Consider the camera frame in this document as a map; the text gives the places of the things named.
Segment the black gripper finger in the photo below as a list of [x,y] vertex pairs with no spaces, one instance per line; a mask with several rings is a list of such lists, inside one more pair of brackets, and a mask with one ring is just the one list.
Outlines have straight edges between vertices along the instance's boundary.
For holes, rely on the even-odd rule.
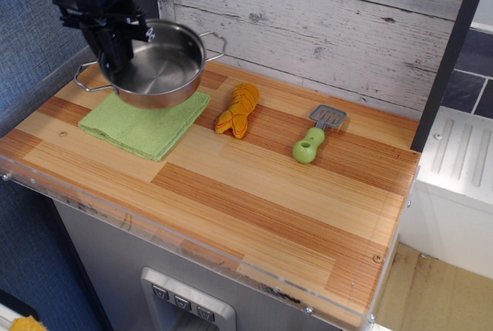
[[113,28],[103,28],[98,33],[100,62],[104,69],[121,72],[133,57],[132,40]]

